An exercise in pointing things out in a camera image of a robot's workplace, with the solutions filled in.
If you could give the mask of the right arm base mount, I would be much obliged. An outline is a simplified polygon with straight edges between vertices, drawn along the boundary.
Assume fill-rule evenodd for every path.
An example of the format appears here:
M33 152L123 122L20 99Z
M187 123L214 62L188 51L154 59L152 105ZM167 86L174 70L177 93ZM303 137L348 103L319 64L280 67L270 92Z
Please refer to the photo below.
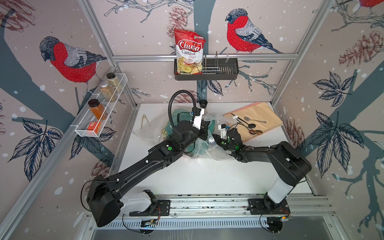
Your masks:
M251 215L290 215L291 211L286 199L276 204L268 199L248 199L247 211Z

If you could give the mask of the green trousers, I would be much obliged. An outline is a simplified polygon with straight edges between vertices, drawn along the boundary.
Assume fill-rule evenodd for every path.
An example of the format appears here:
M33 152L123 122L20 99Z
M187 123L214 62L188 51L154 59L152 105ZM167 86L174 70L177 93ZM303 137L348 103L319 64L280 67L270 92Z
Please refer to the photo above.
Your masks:
M211 121L209 126L208 139L201 140L198 137L199 130L193 127L192 113L186 109L179 108L172 112L174 126L168 125L165 129L167 137L162 142L161 152L166 159L175 160L176 157L187 155L191 158L206 155L214 148L213 139L214 127L219 122L218 115L203 115L202 121Z

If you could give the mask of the clear plastic vacuum bag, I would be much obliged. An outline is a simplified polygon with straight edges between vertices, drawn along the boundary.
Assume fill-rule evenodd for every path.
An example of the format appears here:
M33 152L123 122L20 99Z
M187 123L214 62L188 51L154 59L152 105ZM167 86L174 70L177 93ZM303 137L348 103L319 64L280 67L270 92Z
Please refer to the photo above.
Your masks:
M214 161L233 161L227 151L219 146L226 143L221 140L217 130L220 124L225 124L223 116L214 113L193 116L191 110L176 108L171 111L173 125L167 112L145 123L134 134L148 143L155 144L149 154L160 154L160 159L168 163L175 162L180 157L188 159L207 159Z

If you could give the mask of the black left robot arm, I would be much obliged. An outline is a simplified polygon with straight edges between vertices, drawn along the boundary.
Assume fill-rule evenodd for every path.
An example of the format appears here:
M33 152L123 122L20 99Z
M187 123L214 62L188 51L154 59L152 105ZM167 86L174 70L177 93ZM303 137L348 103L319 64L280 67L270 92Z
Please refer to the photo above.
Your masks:
M163 142L152 147L148 155L129 168L103 178L99 175L91 181L87 203L98 227L106 226L126 208L131 216L158 216L161 209L158 200L150 190L144 190L130 200L124 195L148 176L162 170L176 160L197 139L206 140L209 121L202 121L197 129L188 121L179 122L173 133Z

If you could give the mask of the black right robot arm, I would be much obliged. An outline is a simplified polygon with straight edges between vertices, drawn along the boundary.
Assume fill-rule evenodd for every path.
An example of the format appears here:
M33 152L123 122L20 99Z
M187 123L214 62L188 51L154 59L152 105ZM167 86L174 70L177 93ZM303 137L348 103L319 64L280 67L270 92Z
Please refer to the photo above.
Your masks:
M309 161L286 141L268 147L247 146L243 144L237 129L228 130L225 137L214 134L213 138L216 144L241 163L272 164L278 178L263 198L264 208L268 212L279 208L292 189L312 170Z

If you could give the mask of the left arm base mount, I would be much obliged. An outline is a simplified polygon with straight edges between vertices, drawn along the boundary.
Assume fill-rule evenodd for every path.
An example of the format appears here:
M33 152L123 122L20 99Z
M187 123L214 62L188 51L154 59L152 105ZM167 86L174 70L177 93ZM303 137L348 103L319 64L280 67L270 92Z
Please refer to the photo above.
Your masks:
M170 200L156 200L151 203L150 206L143 212L131 212L130 217L141 217L141 216L169 216L170 214L171 201Z

